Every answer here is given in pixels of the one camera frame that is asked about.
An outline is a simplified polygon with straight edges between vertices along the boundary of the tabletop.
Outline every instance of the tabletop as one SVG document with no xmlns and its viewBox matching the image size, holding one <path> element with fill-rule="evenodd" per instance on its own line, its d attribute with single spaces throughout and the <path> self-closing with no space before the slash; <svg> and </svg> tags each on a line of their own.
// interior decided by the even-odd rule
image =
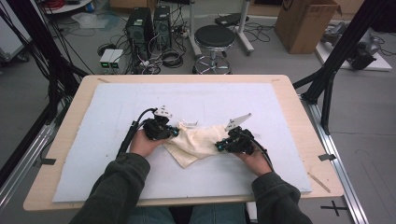
<svg viewBox="0 0 396 224">
<path fill-rule="evenodd" d="M 288 123 L 291 136 L 312 187 L 312 192 L 302 198 L 342 196 L 343 187 L 329 161 L 321 161 L 318 156 L 325 150 L 311 124 L 309 117 L 292 87 L 288 77 L 283 75 L 232 75 L 232 76 L 88 76 L 85 77 L 64 117 L 64 121 L 49 149 L 47 158 L 56 159 L 53 165 L 43 165 L 24 202 L 28 211 L 80 208 L 81 203 L 53 203 L 52 198 L 61 178 L 67 153 L 76 138 L 78 127 L 87 111 L 96 86 L 100 83 L 270 83 Z M 204 197 L 193 199 L 161 199 L 139 201 L 138 205 L 191 204 L 249 202 L 249 196 Z"/>
</svg>

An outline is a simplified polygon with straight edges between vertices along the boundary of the white paper sheet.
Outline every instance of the white paper sheet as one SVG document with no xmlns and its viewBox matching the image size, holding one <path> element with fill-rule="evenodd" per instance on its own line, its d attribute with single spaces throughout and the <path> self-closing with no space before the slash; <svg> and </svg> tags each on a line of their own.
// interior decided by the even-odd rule
<svg viewBox="0 0 396 224">
<path fill-rule="evenodd" d="M 182 119 L 198 120 L 198 127 L 226 125 L 229 119 L 251 113 L 241 127 L 268 148 L 276 172 L 301 192 L 312 190 L 271 84 L 106 83 L 96 88 L 53 201 L 85 201 L 115 159 L 132 121 L 144 110 L 162 105 L 174 115 L 170 125 Z M 256 178 L 232 154 L 212 156 L 183 169 L 164 147 L 158 147 L 148 161 L 151 170 L 141 199 L 250 195 Z"/>
</svg>

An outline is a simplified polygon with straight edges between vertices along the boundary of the beige cloth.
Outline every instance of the beige cloth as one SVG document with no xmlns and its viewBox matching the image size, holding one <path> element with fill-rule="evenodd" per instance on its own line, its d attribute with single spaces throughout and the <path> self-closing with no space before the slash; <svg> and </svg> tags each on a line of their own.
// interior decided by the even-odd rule
<svg viewBox="0 0 396 224">
<path fill-rule="evenodd" d="M 219 154 L 215 143 L 227 138 L 225 126 L 211 126 L 205 129 L 188 129 L 178 125 L 178 137 L 163 144 L 181 167 L 186 168 L 193 162 Z"/>
</svg>

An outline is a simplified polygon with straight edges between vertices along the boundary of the black stool seat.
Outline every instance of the black stool seat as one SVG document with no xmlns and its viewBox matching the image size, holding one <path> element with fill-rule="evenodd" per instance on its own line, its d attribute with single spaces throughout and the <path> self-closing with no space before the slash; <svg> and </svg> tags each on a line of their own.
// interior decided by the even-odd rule
<svg viewBox="0 0 396 224">
<path fill-rule="evenodd" d="M 207 25 L 195 32 L 195 40 L 204 47 L 227 48 L 235 41 L 235 35 L 224 26 Z"/>
</svg>

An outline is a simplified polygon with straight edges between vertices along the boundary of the black metal pole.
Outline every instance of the black metal pole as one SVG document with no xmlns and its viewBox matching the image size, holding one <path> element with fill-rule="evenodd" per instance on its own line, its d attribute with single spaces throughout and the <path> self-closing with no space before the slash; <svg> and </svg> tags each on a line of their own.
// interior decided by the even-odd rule
<svg viewBox="0 0 396 224">
<path fill-rule="evenodd" d="M 303 99 L 310 104 L 315 104 L 319 96 L 326 91 L 321 117 L 321 125 L 326 134 L 330 133 L 328 124 L 334 77 L 364 33 L 391 1 L 395 0 L 365 0 L 323 66 L 313 75 L 293 84 L 297 89 L 312 82 L 308 91 L 302 94 Z"/>
</svg>

